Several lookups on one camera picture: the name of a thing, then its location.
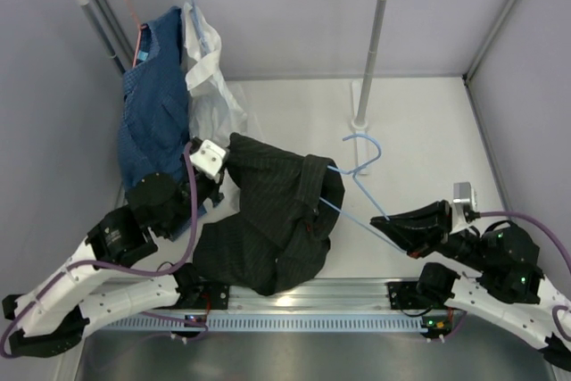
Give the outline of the black pinstriped shirt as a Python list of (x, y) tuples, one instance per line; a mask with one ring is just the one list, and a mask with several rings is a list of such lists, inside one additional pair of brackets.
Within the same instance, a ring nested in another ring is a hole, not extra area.
[(226, 167), (240, 190), (239, 211), (203, 226), (193, 255), (198, 273), (264, 296), (316, 277), (345, 193), (335, 166), (232, 134)]

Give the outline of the blue wire hanger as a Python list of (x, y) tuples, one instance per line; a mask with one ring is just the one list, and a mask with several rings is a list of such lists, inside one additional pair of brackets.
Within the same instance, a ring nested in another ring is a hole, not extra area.
[[(339, 173), (341, 176), (350, 177), (354, 183), (354, 185), (362, 192), (362, 194), (368, 199), (368, 201), (374, 206), (374, 208), (379, 212), (381, 218), (384, 220), (391, 220), (391, 217), (385, 212), (383, 207), (378, 203), (375, 197), (367, 190), (367, 188), (362, 184), (359, 179), (360, 173), (365, 171), (371, 164), (377, 162), (383, 154), (383, 150), (381, 145), (378, 141), (369, 136), (365, 132), (355, 132), (343, 138), (343, 141), (356, 141), (357, 144), (363, 143), (364, 145), (369, 142), (371, 143), (376, 152), (374, 153), (373, 157), (367, 157), (365, 161), (357, 161), (356, 166), (351, 170), (343, 170), (339, 169), (338, 167), (328, 166), (327, 169), (333, 172)], [(381, 233), (378, 229), (373, 228), (369, 224), (365, 224), (363, 221), (359, 220), (355, 216), (353, 216), (348, 211), (345, 211), (340, 204), (335, 204), (330, 202), (327, 198), (320, 197), (319, 200), (324, 203), (327, 207), (336, 211), (340, 216), (349, 219), (360, 228), (366, 230), (371, 235), (375, 236), (376, 238), (382, 240), (384, 243), (388, 244), (390, 247), (395, 249), (399, 253), (404, 253), (404, 251), (398, 247), (395, 243), (393, 243), (385, 234)]]

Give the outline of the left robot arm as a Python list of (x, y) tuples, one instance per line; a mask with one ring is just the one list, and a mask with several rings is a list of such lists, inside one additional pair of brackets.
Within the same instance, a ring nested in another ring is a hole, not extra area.
[(160, 251), (158, 239), (193, 229), (205, 200), (217, 203), (223, 179), (194, 173), (194, 181), (166, 173), (143, 177), (126, 203), (91, 228), (71, 257), (27, 294), (2, 300), (9, 327), (1, 336), (7, 359), (51, 358), (120, 319), (155, 309), (191, 309), (207, 301), (215, 284), (196, 271), (184, 251), (178, 262), (143, 269)]

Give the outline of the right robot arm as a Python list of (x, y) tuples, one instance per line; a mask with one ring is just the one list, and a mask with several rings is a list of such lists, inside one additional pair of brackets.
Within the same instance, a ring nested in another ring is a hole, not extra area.
[(415, 211), (371, 219), (370, 224), (412, 259), (433, 253), (477, 272), (467, 277), (428, 262), (412, 297), (430, 309), (466, 311), (519, 337), (551, 365), (570, 369), (570, 301), (538, 265), (540, 248), (503, 218), (484, 232), (472, 203), (441, 200)]

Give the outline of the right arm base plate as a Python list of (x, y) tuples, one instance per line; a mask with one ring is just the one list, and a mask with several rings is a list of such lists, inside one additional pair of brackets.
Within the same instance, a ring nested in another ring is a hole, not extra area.
[(455, 310), (433, 298), (420, 294), (417, 281), (387, 283), (390, 307), (404, 316), (420, 322), (425, 329), (421, 335), (427, 341), (443, 342), (457, 326)]

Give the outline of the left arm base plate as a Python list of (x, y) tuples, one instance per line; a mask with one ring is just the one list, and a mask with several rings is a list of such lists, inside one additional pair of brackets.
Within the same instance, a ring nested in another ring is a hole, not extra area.
[(226, 310), (229, 292), (229, 285), (202, 282), (184, 289), (175, 307), (182, 310)]

